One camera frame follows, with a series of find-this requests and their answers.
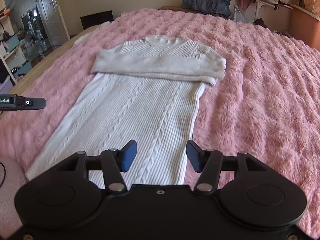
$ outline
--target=white shelf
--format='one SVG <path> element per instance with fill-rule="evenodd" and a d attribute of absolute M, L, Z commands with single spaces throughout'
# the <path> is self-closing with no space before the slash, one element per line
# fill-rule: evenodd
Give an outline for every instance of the white shelf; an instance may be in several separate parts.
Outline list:
<path fill-rule="evenodd" d="M 9 54 L 5 55 L 4 60 L 7 60 L 13 53 L 17 51 L 18 48 L 19 48 L 19 45 L 15 47 L 13 51 L 11 51 Z"/>
<path fill-rule="evenodd" d="M 4 15 L 4 16 L 0 17 L 0 21 L 1 21 L 1 20 L 4 20 L 4 19 L 7 19 L 7 18 L 8 18 L 8 16 L 7 16 L 7 15 Z"/>
<path fill-rule="evenodd" d="M 5 66 L 5 68 L 7 69 L 8 71 L 8 74 L 9 76 L 11 77 L 11 79 L 13 80 L 13 85 L 15 86 L 17 84 L 17 80 L 15 79 L 15 77 L 13 76 L 12 72 L 11 72 L 11 69 L 8 67 L 7 63 L 5 62 L 4 58 L 2 57 L 2 55 L 0 54 L 0 58 Z"/>

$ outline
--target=bolt head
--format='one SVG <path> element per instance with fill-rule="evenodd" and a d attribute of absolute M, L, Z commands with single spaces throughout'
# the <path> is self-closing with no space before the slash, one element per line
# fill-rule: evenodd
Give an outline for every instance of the bolt head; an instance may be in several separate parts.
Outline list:
<path fill-rule="evenodd" d="M 289 236 L 288 236 L 288 240 L 298 240 L 298 236 L 297 236 L 297 235 L 294 235 L 294 234 L 289 235 Z"/>
<path fill-rule="evenodd" d="M 122 191 L 124 190 L 125 186 L 122 184 L 122 183 L 111 183 L 109 186 L 109 189 L 112 190 L 112 191 Z"/>
<path fill-rule="evenodd" d="M 157 194 L 158 194 L 158 195 L 163 195 L 164 193 L 165 193 L 165 191 L 162 190 L 162 189 L 161 189 L 161 190 L 157 190 Z"/>
<path fill-rule="evenodd" d="M 30 235 L 30 234 L 25 234 L 23 237 L 22 237 L 23 240 L 33 240 L 33 236 Z"/>
<path fill-rule="evenodd" d="M 200 191 L 208 192 L 208 191 L 212 190 L 213 187 L 208 183 L 201 183 L 201 184 L 197 185 L 197 189 Z"/>

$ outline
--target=white cloth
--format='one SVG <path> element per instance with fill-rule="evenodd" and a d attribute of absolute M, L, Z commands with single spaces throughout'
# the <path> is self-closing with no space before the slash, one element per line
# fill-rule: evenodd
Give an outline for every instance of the white cloth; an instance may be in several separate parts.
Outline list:
<path fill-rule="evenodd" d="M 195 47 L 189 46 L 186 51 L 177 48 L 181 45 L 180 38 L 155 37 L 155 40 L 174 45 L 151 46 L 144 50 L 146 57 L 156 54 L 156 49 L 191 57 L 199 54 L 197 48 L 203 46 L 194 43 Z M 141 49 L 135 49 L 133 46 L 131 55 L 141 53 Z M 189 67 L 192 66 L 186 61 L 185 68 Z M 130 170 L 123 174 L 128 187 L 133 183 L 181 184 L 187 162 L 186 142 L 192 138 L 204 87 L 202 82 L 99 73 L 84 88 L 26 176 L 32 179 L 76 151 L 99 155 L 109 148 L 120 149 L 135 139 L 137 156 Z M 89 179 L 104 188 L 101 171 L 90 172 Z"/>
<path fill-rule="evenodd" d="M 101 50 L 91 73 L 117 73 L 215 85 L 225 76 L 226 59 L 211 47 L 161 35 Z"/>
<path fill-rule="evenodd" d="M 101 24 L 98 28 L 100 28 L 101 26 L 104 26 L 104 25 L 108 25 L 110 24 L 110 22 L 104 22 L 103 24 Z M 86 33 L 85 35 L 82 35 L 80 38 L 78 38 L 74 43 L 73 43 L 73 46 L 77 46 L 79 45 L 83 40 L 85 40 L 87 37 L 89 37 L 90 35 L 92 34 L 92 32 L 88 32 Z"/>

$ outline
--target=pink fluffy blanket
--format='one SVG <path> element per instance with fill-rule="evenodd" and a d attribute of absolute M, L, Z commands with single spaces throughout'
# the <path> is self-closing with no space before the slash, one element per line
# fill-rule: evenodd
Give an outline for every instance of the pink fluffy blanket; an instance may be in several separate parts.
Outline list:
<path fill-rule="evenodd" d="M 5 116 L 0 154 L 26 170 L 92 79 L 97 52 L 153 34 L 188 37 L 227 59 L 225 78 L 207 87 L 200 100 L 194 140 L 225 155 L 248 151 L 300 186 L 308 209 L 299 226 L 318 237 L 320 53 L 260 26 L 170 10 L 127 13 L 68 50 L 24 93 L 46 98 L 47 107 Z M 194 185 L 196 179 L 188 164 L 186 182 Z M 230 179 L 223 173 L 220 186 Z"/>

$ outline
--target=black device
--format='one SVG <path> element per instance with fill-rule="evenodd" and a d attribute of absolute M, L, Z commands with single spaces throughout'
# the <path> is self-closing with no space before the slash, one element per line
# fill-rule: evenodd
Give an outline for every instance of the black device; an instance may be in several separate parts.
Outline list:
<path fill-rule="evenodd" d="M 224 156 L 191 140 L 186 152 L 202 172 L 193 191 L 188 185 L 128 190 L 120 172 L 136 156 L 134 140 L 100 156 L 76 152 L 17 192 L 23 227 L 9 239 L 311 239 L 296 226 L 307 199 L 295 184 L 250 154 Z M 100 170 L 105 189 L 88 180 L 89 171 Z M 235 178 L 218 189 L 221 171 Z"/>
<path fill-rule="evenodd" d="M 25 98 L 15 94 L 0 94 L 0 111 L 39 110 L 45 108 L 44 98 Z"/>
<path fill-rule="evenodd" d="M 39 30 L 44 39 L 48 37 L 37 7 L 34 7 L 25 16 L 23 16 L 21 21 L 26 32 L 30 31 L 30 33 L 34 33 L 34 35 L 37 36 L 36 33 L 37 30 Z"/>
<path fill-rule="evenodd" d="M 87 16 L 80 17 L 83 29 L 87 29 L 91 26 L 100 25 L 104 22 L 113 21 L 112 11 L 95 13 Z"/>

